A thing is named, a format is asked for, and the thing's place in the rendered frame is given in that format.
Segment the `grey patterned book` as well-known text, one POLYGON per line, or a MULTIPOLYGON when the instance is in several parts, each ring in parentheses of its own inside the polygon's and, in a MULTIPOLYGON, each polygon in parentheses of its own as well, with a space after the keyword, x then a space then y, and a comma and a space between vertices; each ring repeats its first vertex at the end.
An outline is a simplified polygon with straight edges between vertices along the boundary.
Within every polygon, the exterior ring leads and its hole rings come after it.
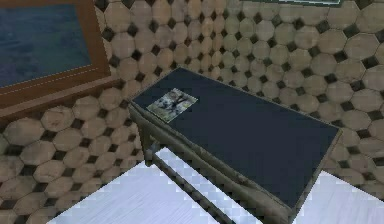
POLYGON ((147 107, 160 120, 170 123, 198 101, 179 89, 172 89, 147 107))

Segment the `dark blue topped table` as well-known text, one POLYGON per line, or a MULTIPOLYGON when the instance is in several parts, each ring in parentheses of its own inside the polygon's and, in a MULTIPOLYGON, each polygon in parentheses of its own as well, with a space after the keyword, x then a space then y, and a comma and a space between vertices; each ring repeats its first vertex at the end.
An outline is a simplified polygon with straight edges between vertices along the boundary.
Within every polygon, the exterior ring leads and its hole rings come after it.
POLYGON ((293 224, 341 131, 184 68, 130 101, 148 163, 165 145, 262 224, 293 224), (172 89, 198 101, 166 123, 147 107, 172 89))

